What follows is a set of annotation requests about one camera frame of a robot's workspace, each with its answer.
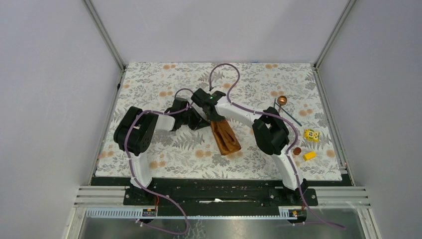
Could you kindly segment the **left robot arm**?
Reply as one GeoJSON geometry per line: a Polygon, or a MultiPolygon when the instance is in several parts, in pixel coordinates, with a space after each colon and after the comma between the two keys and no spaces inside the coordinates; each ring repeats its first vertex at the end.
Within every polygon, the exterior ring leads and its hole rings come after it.
{"type": "Polygon", "coordinates": [[[139,187],[135,198],[144,205],[154,200],[152,173],[148,166],[146,151],[156,130],[176,131],[186,125],[191,130],[209,127],[210,123],[203,118],[187,99],[176,97],[171,107],[164,112],[147,111],[131,106],[117,126],[113,140],[120,150],[129,158],[131,184],[139,187]]]}

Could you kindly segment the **orange cloth napkin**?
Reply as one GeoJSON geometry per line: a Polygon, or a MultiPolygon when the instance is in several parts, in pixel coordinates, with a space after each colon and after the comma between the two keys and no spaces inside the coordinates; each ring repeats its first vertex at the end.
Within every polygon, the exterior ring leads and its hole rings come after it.
{"type": "Polygon", "coordinates": [[[221,155],[227,156],[241,150],[241,145],[227,120],[210,121],[210,126],[221,155]]]}

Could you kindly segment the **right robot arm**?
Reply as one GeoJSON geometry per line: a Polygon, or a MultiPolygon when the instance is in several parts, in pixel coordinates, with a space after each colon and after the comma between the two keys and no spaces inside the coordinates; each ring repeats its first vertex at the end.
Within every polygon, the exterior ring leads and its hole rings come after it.
{"type": "Polygon", "coordinates": [[[298,205],[305,199],[305,192],[299,187],[303,178],[298,174],[292,159],[289,130],[285,119],[279,116],[275,108],[255,111],[230,102],[223,92],[208,94],[202,89],[196,90],[191,99],[212,121],[231,118],[251,128],[258,148],[272,157],[282,176],[284,187],[288,188],[285,192],[287,202],[298,205]]]}

